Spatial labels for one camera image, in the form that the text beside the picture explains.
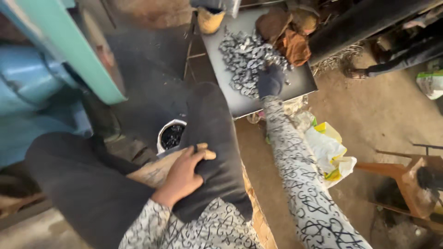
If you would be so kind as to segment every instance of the metal tray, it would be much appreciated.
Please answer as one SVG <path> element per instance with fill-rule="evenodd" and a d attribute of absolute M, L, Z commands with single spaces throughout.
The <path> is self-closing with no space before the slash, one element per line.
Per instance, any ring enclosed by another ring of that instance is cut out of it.
<path fill-rule="evenodd" d="M 225 16 L 220 30 L 212 35 L 202 35 L 208 56 L 214 69 L 215 77 L 225 95 L 229 109 L 234 118 L 240 118 L 262 109 L 258 99 L 251 99 L 240 94 L 240 91 L 234 90 L 229 86 L 233 73 L 226 70 L 223 61 L 223 55 L 218 50 L 218 46 L 224 37 L 224 29 L 227 26 L 232 32 L 243 31 L 252 34 L 255 29 L 255 21 L 262 14 L 266 14 L 269 8 L 259 8 L 253 10 L 241 11 L 236 19 L 231 16 Z M 317 91 L 314 77 L 312 76 L 309 65 L 296 67 L 292 72 L 288 72 L 290 85 L 284 85 L 280 97 L 284 100 L 291 100 L 295 97 L 303 96 Z"/>

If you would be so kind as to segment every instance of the black pipe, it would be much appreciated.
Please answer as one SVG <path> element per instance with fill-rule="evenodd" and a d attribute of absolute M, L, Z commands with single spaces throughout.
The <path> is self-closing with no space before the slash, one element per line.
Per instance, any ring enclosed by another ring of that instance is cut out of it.
<path fill-rule="evenodd" d="M 441 0 L 363 0 L 309 40 L 309 63 L 315 65 Z"/>

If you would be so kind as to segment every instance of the white patterned shirt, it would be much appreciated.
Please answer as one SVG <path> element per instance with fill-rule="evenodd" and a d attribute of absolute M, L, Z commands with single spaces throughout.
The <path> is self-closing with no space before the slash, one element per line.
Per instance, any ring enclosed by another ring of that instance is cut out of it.
<path fill-rule="evenodd" d="M 278 97 L 263 100 L 274 160 L 296 222 L 296 236 L 306 249 L 370 249 L 323 185 L 323 175 L 304 140 L 286 118 Z M 119 249 L 261 249 L 252 221 L 231 203 L 214 199 L 197 220 L 181 222 L 170 208 L 148 200 L 124 235 Z"/>

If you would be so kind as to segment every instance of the black cloth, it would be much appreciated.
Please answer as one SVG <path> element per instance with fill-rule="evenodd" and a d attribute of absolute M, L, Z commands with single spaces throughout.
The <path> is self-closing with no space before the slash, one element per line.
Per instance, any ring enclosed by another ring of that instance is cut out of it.
<path fill-rule="evenodd" d="M 220 88 L 198 84 L 188 100 L 188 124 L 180 146 L 207 142 L 217 154 L 196 172 L 204 184 L 180 200 L 173 213 L 183 222 L 196 219 L 213 199 L 234 204 L 247 219 L 252 205 L 245 191 L 235 127 Z M 94 147 L 91 140 L 63 132 L 39 136 L 25 164 L 43 192 L 91 246 L 118 248 L 132 222 L 154 193 L 124 175 L 139 167 Z"/>
<path fill-rule="evenodd" d="M 443 55 L 443 19 L 429 25 L 413 38 L 399 44 L 390 53 L 392 59 L 368 67 L 368 77 L 375 77 L 387 72 L 406 69 L 427 62 Z"/>

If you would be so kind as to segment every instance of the foot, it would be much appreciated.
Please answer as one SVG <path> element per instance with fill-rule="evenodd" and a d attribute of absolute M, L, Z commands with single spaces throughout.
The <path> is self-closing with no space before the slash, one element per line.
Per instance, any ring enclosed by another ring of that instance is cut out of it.
<path fill-rule="evenodd" d="M 346 77 L 354 80 L 364 80 L 368 76 L 366 75 L 365 69 L 348 69 Z"/>

